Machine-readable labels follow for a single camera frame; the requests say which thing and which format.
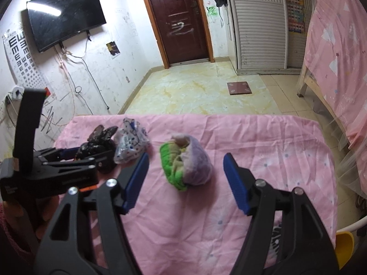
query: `yellow bucket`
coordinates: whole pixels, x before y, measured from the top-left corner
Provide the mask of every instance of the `yellow bucket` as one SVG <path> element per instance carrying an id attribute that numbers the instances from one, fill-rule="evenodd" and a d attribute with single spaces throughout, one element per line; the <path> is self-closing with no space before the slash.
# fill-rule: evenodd
<path id="1" fill-rule="evenodd" d="M 335 239 L 335 254 L 338 260 L 339 269 L 352 257 L 354 249 L 354 237 L 351 232 L 337 232 Z"/>

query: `tv screen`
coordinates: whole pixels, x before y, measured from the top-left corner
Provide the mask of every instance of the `tv screen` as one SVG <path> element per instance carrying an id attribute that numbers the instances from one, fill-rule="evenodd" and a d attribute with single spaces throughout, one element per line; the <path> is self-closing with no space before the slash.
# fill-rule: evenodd
<path id="1" fill-rule="evenodd" d="M 27 9 L 39 52 L 106 23 L 100 0 L 30 0 Z"/>

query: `orange wooden door frame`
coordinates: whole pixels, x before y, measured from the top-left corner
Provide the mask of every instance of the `orange wooden door frame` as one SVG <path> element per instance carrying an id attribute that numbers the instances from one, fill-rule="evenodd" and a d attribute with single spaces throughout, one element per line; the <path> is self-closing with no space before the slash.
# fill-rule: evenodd
<path id="1" fill-rule="evenodd" d="M 214 56 L 213 56 L 213 46 L 211 44 L 211 36 L 210 36 L 210 31 L 209 31 L 208 18 L 206 16 L 206 12 L 205 12 L 205 8 L 204 8 L 204 0 L 198 0 L 197 3 L 199 4 L 200 15 L 201 15 L 201 19 L 203 21 L 204 32 L 205 32 L 205 40 L 206 40 L 206 43 L 207 43 L 208 54 L 209 54 L 209 61 L 214 63 L 215 60 L 214 60 Z M 168 69 L 170 67 L 170 64 L 168 62 L 167 53 L 166 53 L 166 50 L 164 48 L 162 37 L 159 33 L 157 21 L 156 21 L 156 18 L 154 16 L 154 13 L 153 13 L 152 4 L 151 4 L 150 0 L 144 0 L 144 4 L 145 4 L 145 7 L 148 11 L 149 20 L 150 20 L 150 23 L 152 24 L 153 32 L 154 32 L 154 35 L 155 35 L 156 40 L 157 40 L 157 44 L 158 44 L 159 52 L 160 52 L 162 60 L 163 60 L 164 68 Z"/>

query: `white polka dot plastic bag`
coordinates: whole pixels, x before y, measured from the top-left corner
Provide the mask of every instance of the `white polka dot plastic bag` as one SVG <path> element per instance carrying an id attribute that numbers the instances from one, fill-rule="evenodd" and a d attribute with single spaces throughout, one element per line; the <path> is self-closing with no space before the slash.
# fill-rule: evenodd
<path id="1" fill-rule="evenodd" d="M 149 138 L 144 127 L 135 119 L 125 118 L 113 138 L 116 144 L 114 161 L 127 163 L 140 156 L 149 145 Z"/>

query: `marble patterned floor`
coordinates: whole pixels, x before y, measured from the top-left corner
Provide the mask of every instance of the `marble patterned floor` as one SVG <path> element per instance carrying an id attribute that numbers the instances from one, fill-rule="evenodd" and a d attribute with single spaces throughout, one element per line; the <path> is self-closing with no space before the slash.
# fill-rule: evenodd
<path id="1" fill-rule="evenodd" d="M 272 114 L 295 115 L 318 121 L 334 155 L 335 166 L 344 158 L 331 136 L 331 120 L 315 114 L 317 97 L 307 89 L 296 95 L 298 75 L 237 76 L 231 63 L 200 63 L 152 73 L 126 114 Z M 227 82 L 248 82 L 252 94 L 229 95 Z M 356 194 L 337 182 L 338 229 L 359 219 Z"/>

